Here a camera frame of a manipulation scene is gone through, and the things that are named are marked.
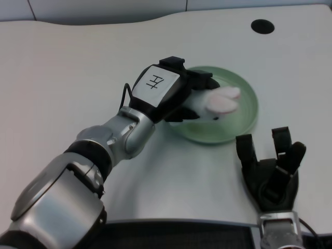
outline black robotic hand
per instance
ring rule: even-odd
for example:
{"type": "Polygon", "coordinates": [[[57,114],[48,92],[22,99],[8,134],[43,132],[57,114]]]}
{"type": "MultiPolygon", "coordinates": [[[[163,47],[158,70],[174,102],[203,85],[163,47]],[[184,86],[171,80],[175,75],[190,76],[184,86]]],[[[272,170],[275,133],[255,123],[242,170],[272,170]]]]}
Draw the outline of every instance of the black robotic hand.
{"type": "Polygon", "coordinates": [[[215,89],[219,83],[212,79],[212,73],[186,70],[184,62],[184,59],[169,57],[146,68],[132,93],[129,91],[129,107],[143,112],[154,123],[163,119],[181,122],[199,118],[194,111],[181,107],[182,103],[191,90],[215,89]]]}
{"type": "Polygon", "coordinates": [[[297,194],[298,168],[306,153],[292,144],[288,127],[272,130],[277,159],[257,161],[251,134],[237,136],[237,153],[246,186],[261,212],[292,210],[297,194]]]}

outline white label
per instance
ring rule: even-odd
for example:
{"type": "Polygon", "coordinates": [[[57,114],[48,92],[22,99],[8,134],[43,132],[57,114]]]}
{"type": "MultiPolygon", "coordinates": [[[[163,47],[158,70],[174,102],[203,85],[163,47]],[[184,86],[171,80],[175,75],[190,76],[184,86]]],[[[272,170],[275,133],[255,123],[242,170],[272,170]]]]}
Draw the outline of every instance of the white label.
{"type": "Polygon", "coordinates": [[[133,96],[157,107],[179,74],[151,66],[133,89],[133,96]]]}

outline green plate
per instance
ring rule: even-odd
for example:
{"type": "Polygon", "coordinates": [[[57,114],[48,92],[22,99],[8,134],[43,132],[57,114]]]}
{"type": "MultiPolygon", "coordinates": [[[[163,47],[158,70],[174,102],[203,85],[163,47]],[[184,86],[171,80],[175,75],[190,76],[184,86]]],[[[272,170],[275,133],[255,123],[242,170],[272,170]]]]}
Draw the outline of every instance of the green plate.
{"type": "Polygon", "coordinates": [[[239,108],[236,112],[227,114],[221,121],[184,123],[174,126],[172,129],[175,132],[195,142],[217,144],[232,141],[236,136],[245,134],[254,126],[258,116],[258,99],[247,81],[219,67],[197,66],[189,69],[213,73],[213,78],[221,87],[239,87],[241,89],[239,108]]]}

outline black hole in table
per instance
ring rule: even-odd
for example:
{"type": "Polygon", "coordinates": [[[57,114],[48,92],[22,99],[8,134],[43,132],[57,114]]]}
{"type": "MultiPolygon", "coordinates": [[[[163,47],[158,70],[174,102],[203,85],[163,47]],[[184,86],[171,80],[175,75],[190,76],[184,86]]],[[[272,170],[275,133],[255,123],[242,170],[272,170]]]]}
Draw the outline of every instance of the black hole in table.
{"type": "Polygon", "coordinates": [[[270,34],[274,31],[274,25],[268,20],[258,19],[251,23],[253,31],[259,34],[270,34]]]}

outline white table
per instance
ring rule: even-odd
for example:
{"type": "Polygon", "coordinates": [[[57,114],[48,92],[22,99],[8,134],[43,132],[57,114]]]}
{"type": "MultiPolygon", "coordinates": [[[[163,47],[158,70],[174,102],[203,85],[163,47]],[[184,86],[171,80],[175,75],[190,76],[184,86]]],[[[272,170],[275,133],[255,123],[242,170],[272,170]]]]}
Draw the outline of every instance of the white table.
{"type": "MultiPolygon", "coordinates": [[[[185,12],[131,24],[0,23],[0,231],[21,190],[83,128],[116,114],[125,82],[178,56],[229,69],[254,88],[257,156],[275,157],[271,129],[307,145],[295,210],[331,233],[332,13],[327,6],[185,12]],[[269,35],[251,22],[267,19],[269,35]]],[[[203,146],[159,124],[144,151],[105,183],[108,220],[190,218],[256,223],[234,143],[203,146]]]]}

